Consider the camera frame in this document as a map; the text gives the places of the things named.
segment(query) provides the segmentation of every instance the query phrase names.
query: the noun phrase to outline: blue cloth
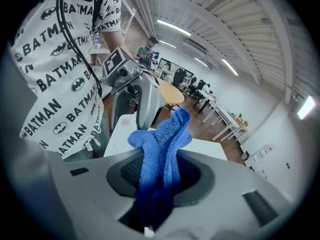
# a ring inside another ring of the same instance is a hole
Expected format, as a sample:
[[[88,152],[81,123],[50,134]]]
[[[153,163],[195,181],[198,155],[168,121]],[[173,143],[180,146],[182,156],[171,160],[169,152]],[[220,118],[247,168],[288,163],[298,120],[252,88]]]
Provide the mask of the blue cloth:
[[[180,191],[177,151],[189,144],[191,116],[184,108],[156,130],[136,130],[128,138],[135,148],[144,151],[136,204],[143,227],[156,230],[173,209],[173,197]]]

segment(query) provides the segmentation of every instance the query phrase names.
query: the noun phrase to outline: black cable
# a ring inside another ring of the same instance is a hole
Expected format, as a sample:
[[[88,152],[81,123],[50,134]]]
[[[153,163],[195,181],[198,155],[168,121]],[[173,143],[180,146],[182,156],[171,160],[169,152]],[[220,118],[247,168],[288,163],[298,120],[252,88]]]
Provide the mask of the black cable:
[[[85,63],[85,65],[87,67],[87,69],[89,70],[89,72],[91,73],[91,75],[93,76],[93,78],[96,81],[99,96],[102,97],[102,87],[101,87],[100,81],[97,78],[93,68],[88,63],[88,61],[86,60],[85,56],[83,55],[83,53],[79,49],[79,47],[78,47],[77,43],[75,42],[73,36],[71,35],[71,32],[70,32],[70,30],[69,30],[69,28],[67,26],[65,12],[64,12],[63,8],[64,8],[64,0],[56,0],[56,4],[55,4],[56,16],[57,16],[57,20],[58,20],[61,32],[62,32],[65,40],[68,42],[68,44],[70,45],[72,50],[75,52],[75,54],[77,54],[78,56],[80,56],[82,58],[83,62]]]

